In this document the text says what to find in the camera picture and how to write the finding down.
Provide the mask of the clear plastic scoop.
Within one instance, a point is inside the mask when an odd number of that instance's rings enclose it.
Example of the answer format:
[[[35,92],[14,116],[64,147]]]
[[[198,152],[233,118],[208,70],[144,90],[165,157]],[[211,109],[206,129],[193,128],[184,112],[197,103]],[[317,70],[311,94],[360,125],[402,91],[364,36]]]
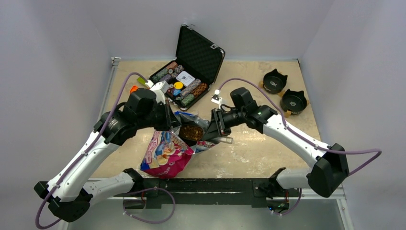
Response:
[[[231,137],[221,136],[221,137],[212,138],[209,141],[213,142],[213,143],[232,144],[234,140]]]

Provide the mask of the pink blue pet food bag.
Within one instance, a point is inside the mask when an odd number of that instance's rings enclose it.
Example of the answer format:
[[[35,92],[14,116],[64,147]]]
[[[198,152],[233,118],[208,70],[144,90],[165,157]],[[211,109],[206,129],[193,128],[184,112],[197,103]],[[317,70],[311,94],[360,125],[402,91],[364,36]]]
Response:
[[[177,111],[181,126],[170,131],[154,131],[139,169],[159,179],[176,177],[196,155],[216,146],[202,141],[209,121],[198,115]]]

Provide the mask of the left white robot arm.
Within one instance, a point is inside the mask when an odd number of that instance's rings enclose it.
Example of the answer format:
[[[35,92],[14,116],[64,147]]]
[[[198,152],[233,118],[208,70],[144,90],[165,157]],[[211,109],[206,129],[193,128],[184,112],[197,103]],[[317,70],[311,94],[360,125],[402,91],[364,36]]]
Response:
[[[53,179],[38,182],[34,190],[42,206],[58,220],[73,222],[96,203],[119,194],[139,195],[143,177],[134,169],[90,183],[95,170],[137,131],[152,127],[169,131],[178,124],[161,89],[138,89],[126,102],[115,103],[94,126],[88,140],[68,165]]]

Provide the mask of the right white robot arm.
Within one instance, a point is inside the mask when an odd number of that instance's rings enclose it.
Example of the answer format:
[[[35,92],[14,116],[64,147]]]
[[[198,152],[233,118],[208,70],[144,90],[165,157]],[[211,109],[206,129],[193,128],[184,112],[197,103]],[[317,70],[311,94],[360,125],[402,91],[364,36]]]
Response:
[[[337,154],[343,147],[329,146],[312,139],[296,127],[283,123],[282,116],[267,105],[257,105],[249,90],[240,87],[230,93],[234,107],[229,111],[212,109],[209,127],[203,141],[219,141],[231,133],[231,128],[241,124],[271,137],[297,154],[308,168],[280,168],[269,178],[266,188],[269,197],[282,195],[292,188],[310,188],[322,197],[330,197],[348,177],[345,155]]]

